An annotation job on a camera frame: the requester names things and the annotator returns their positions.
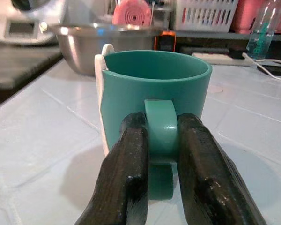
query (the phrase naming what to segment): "stainless steel bowl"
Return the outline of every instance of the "stainless steel bowl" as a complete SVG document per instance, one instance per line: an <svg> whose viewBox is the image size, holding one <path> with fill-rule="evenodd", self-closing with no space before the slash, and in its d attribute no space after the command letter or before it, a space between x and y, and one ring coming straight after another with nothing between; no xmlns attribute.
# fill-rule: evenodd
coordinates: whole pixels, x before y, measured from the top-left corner
<svg viewBox="0 0 281 225"><path fill-rule="evenodd" d="M104 44L115 51L152 50L155 36L161 30L133 25L115 26L92 23L88 26L53 25L49 30L57 36L61 53L77 73L95 75L94 58Z"/></svg>

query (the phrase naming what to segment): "shelf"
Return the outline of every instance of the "shelf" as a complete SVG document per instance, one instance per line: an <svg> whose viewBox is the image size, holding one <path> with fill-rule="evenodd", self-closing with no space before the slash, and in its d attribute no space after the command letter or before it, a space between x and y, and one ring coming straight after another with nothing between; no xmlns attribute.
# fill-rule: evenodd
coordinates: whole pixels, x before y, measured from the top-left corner
<svg viewBox="0 0 281 225"><path fill-rule="evenodd" d="M249 34L236 33L211 33L211 32L192 32L176 31L178 38L208 38L208 39L228 39L228 40L249 40ZM273 41L281 41L281 35L274 35Z"/></svg>

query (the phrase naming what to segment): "white cable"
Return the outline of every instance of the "white cable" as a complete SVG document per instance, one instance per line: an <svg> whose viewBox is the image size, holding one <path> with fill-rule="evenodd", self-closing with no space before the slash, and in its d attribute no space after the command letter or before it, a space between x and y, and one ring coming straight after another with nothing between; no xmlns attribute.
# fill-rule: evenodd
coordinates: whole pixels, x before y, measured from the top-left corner
<svg viewBox="0 0 281 225"><path fill-rule="evenodd" d="M153 20L153 14L154 14L154 6L155 6L155 2L152 2L152 12L151 12L151 21L150 21L150 26L152 24L152 20Z"/></svg>
<svg viewBox="0 0 281 225"><path fill-rule="evenodd" d="M256 62L277 62L281 64L281 60L256 60Z"/></svg>
<svg viewBox="0 0 281 225"><path fill-rule="evenodd" d="M248 59L249 61L251 61L252 63L254 63L256 66L258 66L259 68L263 69L267 74L269 74L272 78L277 79L279 81L281 81L281 78L274 76L270 71L268 71L266 68L264 68L262 65L260 65L257 62L262 62L262 61L280 61L280 60L257 60L255 61L254 59L252 59L250 56L247 55L247 53L242 54L242 56L246 59Z"/></svg>

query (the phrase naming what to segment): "plastic bottle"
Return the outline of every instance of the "plastic bottle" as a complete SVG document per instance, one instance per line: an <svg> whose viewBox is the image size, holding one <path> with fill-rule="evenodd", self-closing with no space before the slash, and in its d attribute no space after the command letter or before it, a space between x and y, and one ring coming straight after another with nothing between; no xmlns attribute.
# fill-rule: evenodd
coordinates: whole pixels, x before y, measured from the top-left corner
<svg viewBox="0 0 281 225"><path fill-rule="evenodd" d="M280 15L281 0L265 0L257 14L247 45L247 54L251 58L259 60L266 57Z"/></svg>

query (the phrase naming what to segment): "pink object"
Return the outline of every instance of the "pink object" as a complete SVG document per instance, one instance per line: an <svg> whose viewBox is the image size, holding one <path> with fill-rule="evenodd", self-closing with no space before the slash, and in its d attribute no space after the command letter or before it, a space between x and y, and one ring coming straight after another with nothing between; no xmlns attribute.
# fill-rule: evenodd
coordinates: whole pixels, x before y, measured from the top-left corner
<svg viewBox="0 0 281 225"><path fill-rule="evenodd" d="M114 10L112 23L150 26L151 9L145 0L123 0Z"/></svg>
<svg viewBox="0 0 281 225"><path fill-rule="evenodd" d="M263 2L264 0L239 0L231 29L236 33L249 34L252 31L258 9ZM281 33L281 17L276 32Z"/></svg>

